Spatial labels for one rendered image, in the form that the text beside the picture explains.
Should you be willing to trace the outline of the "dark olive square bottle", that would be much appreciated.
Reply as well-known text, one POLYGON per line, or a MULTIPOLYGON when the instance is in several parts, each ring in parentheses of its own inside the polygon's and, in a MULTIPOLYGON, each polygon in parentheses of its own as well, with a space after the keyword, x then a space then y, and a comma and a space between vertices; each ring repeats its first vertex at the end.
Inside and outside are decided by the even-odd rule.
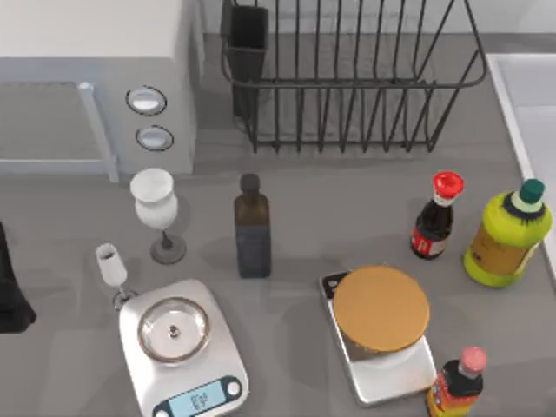
POLYGON ((272 269, 270 208, 258 175, 243 174, 234 201, 235 244, 241 278, 268 278, 272 269))

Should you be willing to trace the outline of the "large white goblet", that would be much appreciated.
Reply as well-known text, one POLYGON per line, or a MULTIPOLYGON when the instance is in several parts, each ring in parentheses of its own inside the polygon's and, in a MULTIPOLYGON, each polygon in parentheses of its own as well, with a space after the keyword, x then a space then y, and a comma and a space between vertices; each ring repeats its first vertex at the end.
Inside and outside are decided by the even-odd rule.
POLYGON ((129 190, 140 222, 161 233, 151 244, 151 258, 163 265, 178 263, 186 255, 186 243, 169 231, 179 209, 172 175, 160 168, 141 170, 131 179, 129 190))

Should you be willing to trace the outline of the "small microwave knob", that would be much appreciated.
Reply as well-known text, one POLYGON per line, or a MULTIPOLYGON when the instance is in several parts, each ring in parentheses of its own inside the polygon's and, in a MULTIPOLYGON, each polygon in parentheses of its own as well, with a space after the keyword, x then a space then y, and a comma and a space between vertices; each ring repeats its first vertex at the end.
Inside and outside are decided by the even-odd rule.
POLYGON ((174 136, 163 126, 151 125, 137 130, 136 142, 147 151, 164 152, 173 146, 174 136))

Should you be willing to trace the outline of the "scale with wooden round plate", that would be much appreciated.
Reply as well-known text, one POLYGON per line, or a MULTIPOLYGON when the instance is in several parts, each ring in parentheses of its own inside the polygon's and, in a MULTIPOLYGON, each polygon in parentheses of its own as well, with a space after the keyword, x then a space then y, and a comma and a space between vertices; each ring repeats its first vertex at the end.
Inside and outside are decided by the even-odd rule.
POLYGON ((436 378, 426 338, 430 303, 388 265, 322 276, 318 285, 354 396, 364 407, 419 394, 436 378))

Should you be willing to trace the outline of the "dark bottle with red cap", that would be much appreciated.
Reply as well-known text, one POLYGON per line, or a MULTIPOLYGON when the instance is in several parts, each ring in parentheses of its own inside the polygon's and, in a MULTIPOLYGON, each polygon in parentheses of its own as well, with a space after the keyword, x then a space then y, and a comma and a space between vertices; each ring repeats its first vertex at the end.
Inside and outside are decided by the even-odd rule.
POLYGON ((464 185, 463 178, 450 170, 434 176, 433 196, 417 216, 410 239, 411 249, 421 259, 433 260, 446 249, 453 226, 452 204, 464 185))

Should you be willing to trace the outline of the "dark cutlery holder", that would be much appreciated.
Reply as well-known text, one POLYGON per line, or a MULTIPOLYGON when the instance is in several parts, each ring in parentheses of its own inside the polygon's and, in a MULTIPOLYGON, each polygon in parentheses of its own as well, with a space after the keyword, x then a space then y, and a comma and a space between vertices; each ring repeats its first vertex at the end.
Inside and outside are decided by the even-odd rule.
POLYGON ((258 114, 258 83, 268 49, 268 9, 222 0, 221 36, 230 71, 233 113, 245 130, 258 114))

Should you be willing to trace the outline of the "silver scale with display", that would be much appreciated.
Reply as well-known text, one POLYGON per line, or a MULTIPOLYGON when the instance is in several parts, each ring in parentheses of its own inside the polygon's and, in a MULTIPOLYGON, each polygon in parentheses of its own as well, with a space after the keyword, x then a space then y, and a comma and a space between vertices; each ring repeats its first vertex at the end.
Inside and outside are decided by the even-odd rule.
POLYGON ((248 398, 239 350, 201 281, 131 297, 120 309, 119 333, 142 417, 222 417, 248 398))

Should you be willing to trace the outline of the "large microwave knob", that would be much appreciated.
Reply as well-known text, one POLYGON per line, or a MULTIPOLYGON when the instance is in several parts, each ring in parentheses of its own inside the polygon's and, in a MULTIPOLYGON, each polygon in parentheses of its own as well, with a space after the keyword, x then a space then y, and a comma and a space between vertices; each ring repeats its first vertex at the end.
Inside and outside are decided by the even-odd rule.
POLYGON ((129 90, 125 101, 132 111, 141 116, 159 115, 167 107, 166 96, 159 89, 151 86, 129 90))

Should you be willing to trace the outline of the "small white goblet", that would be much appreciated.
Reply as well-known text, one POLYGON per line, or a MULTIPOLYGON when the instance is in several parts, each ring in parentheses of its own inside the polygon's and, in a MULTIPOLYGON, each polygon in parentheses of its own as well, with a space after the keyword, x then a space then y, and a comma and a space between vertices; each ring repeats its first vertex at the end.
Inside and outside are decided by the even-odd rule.
POLYGON ((101 244, 96 248, 95 254, 103 281, 116 290, 112 303, 114 309, 119 311, 125 302, 136 295, 124 287, 128 278, 128 270, 112 243, 101 244))

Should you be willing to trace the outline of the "pale microwave oven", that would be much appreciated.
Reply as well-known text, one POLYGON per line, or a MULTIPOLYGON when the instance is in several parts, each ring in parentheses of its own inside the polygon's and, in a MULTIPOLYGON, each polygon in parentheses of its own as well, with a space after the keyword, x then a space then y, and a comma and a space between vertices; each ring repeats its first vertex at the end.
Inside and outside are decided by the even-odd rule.
POLYGON ((195 0, 0 0, 0 174, 191 173, 203 61, 195 0), (128 107, 142 86, 166 96, 161 114, 128 107), (151 125, 170 149, 136 142, 151 125))

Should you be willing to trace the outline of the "yellow-green bottle with green cap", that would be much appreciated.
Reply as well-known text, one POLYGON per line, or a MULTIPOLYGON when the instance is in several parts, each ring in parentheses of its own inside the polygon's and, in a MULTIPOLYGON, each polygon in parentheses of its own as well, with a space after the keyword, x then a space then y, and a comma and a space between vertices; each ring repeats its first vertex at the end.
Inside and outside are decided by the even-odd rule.
POLYGON ((463 257, 473 281, 504 288, 522 277, 553 225, 552 212, 543 201, 545 190, 541 180, 530 178, 519 189, 490 199, 463 257))

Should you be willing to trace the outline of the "orange bottle with pink cap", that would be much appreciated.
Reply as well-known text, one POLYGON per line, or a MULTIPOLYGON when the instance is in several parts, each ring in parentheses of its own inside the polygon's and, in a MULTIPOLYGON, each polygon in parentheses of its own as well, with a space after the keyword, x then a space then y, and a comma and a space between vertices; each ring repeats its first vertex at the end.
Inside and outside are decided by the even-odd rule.
POLYGON ((483 391, 486 366, 480 347, 465 347, 458 359, 447 361, 427 392, 429 417, 467 417, 483 391))

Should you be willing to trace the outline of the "white sink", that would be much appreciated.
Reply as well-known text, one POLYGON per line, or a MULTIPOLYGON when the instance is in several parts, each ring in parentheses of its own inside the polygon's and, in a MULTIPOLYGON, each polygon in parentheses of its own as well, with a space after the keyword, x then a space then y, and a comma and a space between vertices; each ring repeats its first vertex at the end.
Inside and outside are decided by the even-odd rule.
POLYGON ((493 53, 486 59, 521 174, 546 185, 554 225, 544 247, 556 283, 556 53, 493 53))

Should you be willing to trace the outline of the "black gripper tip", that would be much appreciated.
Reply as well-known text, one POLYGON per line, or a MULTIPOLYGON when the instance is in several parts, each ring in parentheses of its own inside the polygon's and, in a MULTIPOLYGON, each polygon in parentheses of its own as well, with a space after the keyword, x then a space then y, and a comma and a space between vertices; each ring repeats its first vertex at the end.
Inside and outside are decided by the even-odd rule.
POLYGON ((21 334, 36 322, 36 312, 25 298, 10 259, 0 222, 0 334, 21 334))

